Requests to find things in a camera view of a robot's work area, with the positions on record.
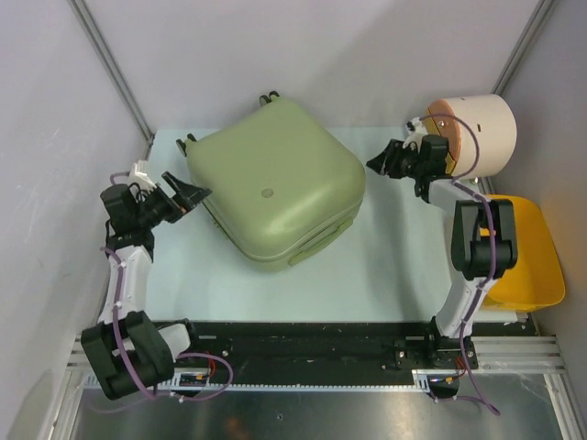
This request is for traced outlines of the green hard-shell suitcase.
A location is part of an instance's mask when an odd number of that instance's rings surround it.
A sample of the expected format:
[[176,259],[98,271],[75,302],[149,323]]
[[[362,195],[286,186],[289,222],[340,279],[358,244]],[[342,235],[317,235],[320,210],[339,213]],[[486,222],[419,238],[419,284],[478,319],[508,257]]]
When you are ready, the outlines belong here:
[[260,107],[208,136],[176,141],[204,205],[236,249],[261,270],[314,256],[361,207],[360,160],[297,102],[271,91]]

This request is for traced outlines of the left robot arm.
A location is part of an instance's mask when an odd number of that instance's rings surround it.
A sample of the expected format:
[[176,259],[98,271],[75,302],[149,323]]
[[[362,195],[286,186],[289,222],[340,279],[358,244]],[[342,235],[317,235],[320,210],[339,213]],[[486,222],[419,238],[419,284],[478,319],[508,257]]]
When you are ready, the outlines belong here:
[[162,178],[173,195],[140,171],[100,194],[108,214],[102,251],[110,276],[102,312],[95,325],[83,330],[81,345],[111,401],[135,392],[152,399],[155,388],[172,378],[176,360],[190,367],[203,355],[202,343],[189,335],[186,322],[159,328],[145,311],[154,228],[178,222],[211,194],[169,172]]

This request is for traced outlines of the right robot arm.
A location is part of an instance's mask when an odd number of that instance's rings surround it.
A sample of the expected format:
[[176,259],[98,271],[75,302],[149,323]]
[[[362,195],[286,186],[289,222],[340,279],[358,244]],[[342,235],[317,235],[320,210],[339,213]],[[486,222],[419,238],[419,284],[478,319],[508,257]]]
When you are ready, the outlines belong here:
[[421,340],[395,346],[400,369],[451,369],[460,361],[472,362],[473,317],[491,288],[518,260],[512,202],[491,199],[450,176],[448,154],[446,138],[425,135],[419,142],[391,139],[366,163],[379,175],[412,179],[415,196],[452,218],[449,253],[456,276]]

